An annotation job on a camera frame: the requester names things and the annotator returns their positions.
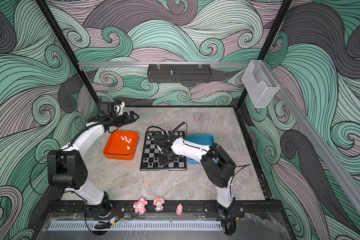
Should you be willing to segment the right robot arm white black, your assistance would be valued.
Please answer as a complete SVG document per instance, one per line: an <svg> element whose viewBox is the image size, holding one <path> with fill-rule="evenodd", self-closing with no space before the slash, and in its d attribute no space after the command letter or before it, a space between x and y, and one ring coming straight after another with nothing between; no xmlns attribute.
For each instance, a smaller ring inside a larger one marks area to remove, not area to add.
<svg viewBox="0 0 360 240"><path fill-rule="evenodd" d="M224 209L231 206L234 201L231 184L237 165L219 144L198 145L178 136L154 142L160 151L159 162L163 166L174 162L178 156L201 163L208 179L217 188L218 204Z"/></svg>

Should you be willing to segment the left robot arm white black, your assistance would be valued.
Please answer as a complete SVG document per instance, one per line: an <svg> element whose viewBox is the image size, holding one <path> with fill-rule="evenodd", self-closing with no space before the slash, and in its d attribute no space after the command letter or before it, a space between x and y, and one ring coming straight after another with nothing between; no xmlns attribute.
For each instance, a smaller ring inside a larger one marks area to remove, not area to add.
<svg viewBox="0 0 360 240"><path fill-rule="evenodd" d="M51 186L73 192L89 206L109 204L108 194L88 180L83 157L92 144L110 127L122 127L138 120L134 111L121 115L93 117L71 142L47 156L48 182Z"/></svg>

